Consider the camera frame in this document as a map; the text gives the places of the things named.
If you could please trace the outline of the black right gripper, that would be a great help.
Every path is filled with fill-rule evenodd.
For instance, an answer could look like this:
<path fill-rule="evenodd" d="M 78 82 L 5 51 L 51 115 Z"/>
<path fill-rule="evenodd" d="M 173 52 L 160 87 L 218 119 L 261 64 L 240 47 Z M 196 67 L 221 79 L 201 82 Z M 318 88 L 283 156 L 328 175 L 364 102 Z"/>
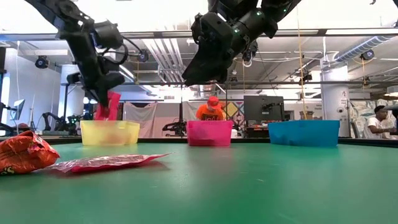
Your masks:
<path fill-rule="evenodd" d="M 240 16 L 218 11 L 217 16 L 217 41 L 198 43 L 197 53 L 182 74 L 186 86 L 214 80 L 224 83 L 233 57 L 245 54 L 260 35 L 260 11 Z"/>

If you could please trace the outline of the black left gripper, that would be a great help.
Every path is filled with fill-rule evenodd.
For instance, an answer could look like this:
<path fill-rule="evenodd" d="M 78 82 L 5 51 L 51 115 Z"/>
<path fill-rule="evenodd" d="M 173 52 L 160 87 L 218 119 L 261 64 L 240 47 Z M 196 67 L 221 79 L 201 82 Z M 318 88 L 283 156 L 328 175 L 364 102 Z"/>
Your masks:
<path fill-rule="evenodd" d="M 108 107 L 108 89 L 106 87 L 106 63 L 101 55 L 83 55 L 78 58 L 80 82 L 89 100 L 95 100 L 101 106 Z"/>

